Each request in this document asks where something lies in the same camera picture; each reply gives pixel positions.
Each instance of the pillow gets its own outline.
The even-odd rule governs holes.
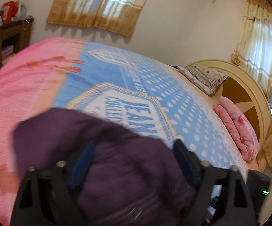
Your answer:
[[[213,106],[213,110],[221,118],[226,129],[230,133],[233,141],[235,142],[237,148],[239,149],[240,153],[242,154],[243,160],[245,160],[245,161],[248,160],[247,147],[241,142],[240,134],[239,134],[233,120],[231,119],[230,115],[228,114],[228,112],[220,104]]]
[[[220,97],[219,102],[232,118],[240,134],[241,142],[248,150],[248,160],[252,160],[257,156],[261,149],[252,125],[247,120],[243,112],[238,107],[236,107],[236,105],[230,99],[226,97]]]
[[[190,65],[186,69],[192,73],[201,83],[210,88],[213,95],[228,75],[197,64]]]
[[[195,86],[201,89],[202,92],[205,94],[212,96],[214,93],[211,92],[210,88],[201,83],[192,73],[190,73],[187,69],[185,68],[180,68],[178,66],[178,70],[180,73],[182,73],[188,80],[191,81]]]

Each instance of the red bag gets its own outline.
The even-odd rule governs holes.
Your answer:
[[[19,10],[18,2],[10,1],[4,3],[1,9],[4,13],[2,16],[3,24],[10,22],[11,18],[16,15]]]

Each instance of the cartoon leg print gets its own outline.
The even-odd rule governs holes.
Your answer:
[[[64,56],[55,56],[52,58],[48,59],[42,59],[42,60],[35,60],[35,61],[29,61],[27,63],[27,66],[29,67],[45,67],[45,68],[50,68],[50,69],[64,69],[70,72],[74,73],[80,73],[80,68],[78,67],[64,67],[64,66],[59,66],[55,63],[76,63],[76,64],[84,64],[84,61],[81,60],[75,60],[75,59],[66,59]]]

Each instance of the wooden desk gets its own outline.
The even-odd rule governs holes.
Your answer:
[[[0,68],[2,67],[1,54],[4,46],[14,45],[15,53],[29,46],[33,20],[19,20],[0,27]]]

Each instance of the pink pillow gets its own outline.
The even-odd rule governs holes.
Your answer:
[[[230,115],[227,113],[227,111],[224,109],[224,107],[221,106],[220,104],[213,106],[213,110],[221,118],[222,122],[224,123],[225,127],[227,128],[228,132],[230,133],[233,141],[235,142],[236,146],[240,150],[243,160],[247,160],[248,159],[247,148],[241,142],[240,134],[239,134],[237,128],[235,127],[235,124],[234,124],[233,120],[231,119]]]
[[[247,148],[248,158],[246,160],[252,160],[257,156],[261,149],[252,125],[247,120],[243,112],[238,107],[236,107],[236,105],[230,99],[226,97],[220,97],[219,102],[220,105],[227,110],[227,113],[232,118],[235,127],[240,134],[241,142]]]

